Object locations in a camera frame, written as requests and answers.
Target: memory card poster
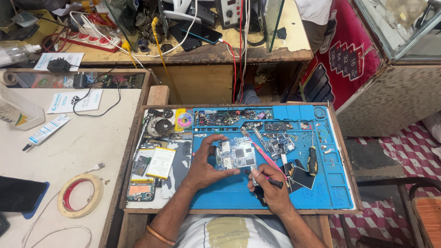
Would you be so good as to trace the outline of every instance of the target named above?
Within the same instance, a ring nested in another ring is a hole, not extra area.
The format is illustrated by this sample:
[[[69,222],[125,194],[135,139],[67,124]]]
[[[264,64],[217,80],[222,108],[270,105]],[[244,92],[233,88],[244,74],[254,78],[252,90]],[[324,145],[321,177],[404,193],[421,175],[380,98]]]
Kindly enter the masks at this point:
[[[300,81],[307,102],[341,107],[381,65],[366,30],[347,0],[333,1],[324,42]]]

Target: hand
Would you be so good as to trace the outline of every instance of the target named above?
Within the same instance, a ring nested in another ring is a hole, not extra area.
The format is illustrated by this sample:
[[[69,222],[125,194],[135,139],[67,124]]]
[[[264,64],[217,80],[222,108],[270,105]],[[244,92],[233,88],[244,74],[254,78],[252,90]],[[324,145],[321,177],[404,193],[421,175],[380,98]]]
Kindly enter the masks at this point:
[[[286,186],[285,177],[281,171],[267,164],[261,164],[259,170],[252,170],[249,176],[248,188],[251,192],[254,192],[255,188],[251,176],[253,176],[256,182],[263,188],[265,201],[273,213],[280,215],[284,212],[288,212],[288,210],[294,209],[288,196],[288,187]],[[276,186],[272,186],[265,176],[283,182],[283,188],[279,189]]]
[[[211,146],[213,142],[227,139],[228,138],[223,135],[212,134],[202,140],[201,146],[195,152],[193,163],[187,176],[182,181],[181,186],[188,187],[196,193],[198,190],[206,188],[220,179],[240,173],[239,169],[218,171],[207,162],[208,157],[215,153],[216,146]]]

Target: checkered floor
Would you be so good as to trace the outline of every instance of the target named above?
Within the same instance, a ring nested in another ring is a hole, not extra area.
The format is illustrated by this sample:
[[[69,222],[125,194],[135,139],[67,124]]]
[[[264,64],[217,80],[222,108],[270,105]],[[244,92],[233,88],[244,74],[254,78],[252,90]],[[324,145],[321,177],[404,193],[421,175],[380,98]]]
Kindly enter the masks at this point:
[[[356,137],[363,145],[370,137]],[[389,137],[381,137],[384,153],[403,165],[406,177],[430,177],[441,180],[441,161],[430,148],[441,146],[427,131],[422,122],[417,122]],[[441,196],[434,188],[420,188],[417,197]],[[353,245],[362,235],[400,244],[412,244],[412,237],[406,219],[396,215],[392,199],[374,203],[363,202],[363,214],[345,214]],[[343,229],[338,215],[329,217],[331,235],[335,248],[345,248]]]

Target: masking tape roll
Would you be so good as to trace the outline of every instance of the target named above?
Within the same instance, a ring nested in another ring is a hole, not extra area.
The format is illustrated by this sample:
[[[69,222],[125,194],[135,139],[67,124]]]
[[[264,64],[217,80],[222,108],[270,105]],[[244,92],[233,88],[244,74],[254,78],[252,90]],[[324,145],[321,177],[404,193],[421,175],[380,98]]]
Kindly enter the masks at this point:
[[[12,86],[17,84],[17,80],[12,75],[12,72],[6,69],[0,69],[0,83],[6,86]]]
[[[74,210],[69,203],[69,197],[71,196],[71,192],[75,188],[75,186],[84,181],[90,181],[93,184],[92,199],[82,209]],[[85,216],[92,212],[98,206],[101,198],[103,197],[103,192],[103,182],[99,177],[91,174],[80,174],[78,176],[74,176],[69,181],[67,181],[67,183],[65,183],[60,190],[57,200],[58,211],[60,211],[61,215],[69,218],[79,218]]]
[[[181,128],[189,128],[193,125],[193,116],[191,113],[182,113],[178,116],[178,126]]]

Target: solder wick spool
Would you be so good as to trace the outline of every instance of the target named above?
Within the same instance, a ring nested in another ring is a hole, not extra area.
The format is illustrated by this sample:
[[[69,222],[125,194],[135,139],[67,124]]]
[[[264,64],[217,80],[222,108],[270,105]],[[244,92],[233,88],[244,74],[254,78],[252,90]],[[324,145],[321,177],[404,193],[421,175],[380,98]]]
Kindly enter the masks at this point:
[[[84,181],[89,181],[93,184],[92,199],[90,199],[88,204],[82,209],[74,210],[69,203],[69,197],[71,196],[72,190],[75,188],[75,186]],[[103,191],[104,186],[100,178],[90,174],[80,174],[78,176],[74,176],[67,181],[67,183],[60,190],[57,200],[58,211],[60,211],[63,216],[69,218],[79,218],[85,216],[98,206],[101,198],[103,197]]]
[[[182,113],[178,116],[178,126],[188,128],[193,125],[193,116],[191,113]]]

